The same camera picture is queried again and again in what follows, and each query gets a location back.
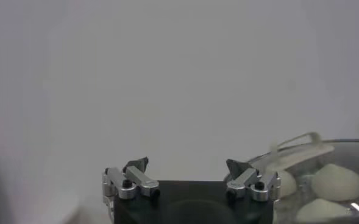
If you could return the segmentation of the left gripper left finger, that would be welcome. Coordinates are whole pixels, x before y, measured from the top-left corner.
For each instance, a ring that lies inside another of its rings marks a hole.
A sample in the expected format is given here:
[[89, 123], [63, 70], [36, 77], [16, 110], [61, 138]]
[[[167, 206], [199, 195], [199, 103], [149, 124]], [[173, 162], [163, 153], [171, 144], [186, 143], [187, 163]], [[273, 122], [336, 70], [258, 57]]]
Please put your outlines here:
[[143, 157], [128, 161], [119, 169], [106, 168], [102, 174], [103, 202], [114, 210], [115, 198], [120, 200], [133, 200], [138, 194], [153, 199], [160, 195], [160, 184], [157, 180], [149, 178], [146, 168], [149, 158]]

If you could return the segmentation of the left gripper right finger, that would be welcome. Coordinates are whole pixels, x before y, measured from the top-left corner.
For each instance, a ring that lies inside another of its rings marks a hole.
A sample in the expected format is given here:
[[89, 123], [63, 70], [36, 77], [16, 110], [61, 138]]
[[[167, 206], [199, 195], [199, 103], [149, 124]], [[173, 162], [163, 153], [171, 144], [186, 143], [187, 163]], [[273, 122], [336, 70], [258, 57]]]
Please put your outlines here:
[[247, 198], [256, 203], [280, 200], [280, 174], [276, 171], [260, 171], [250, 163], [227, 159], [229, 173], [226, 176], [226, 200], [230, 208]]

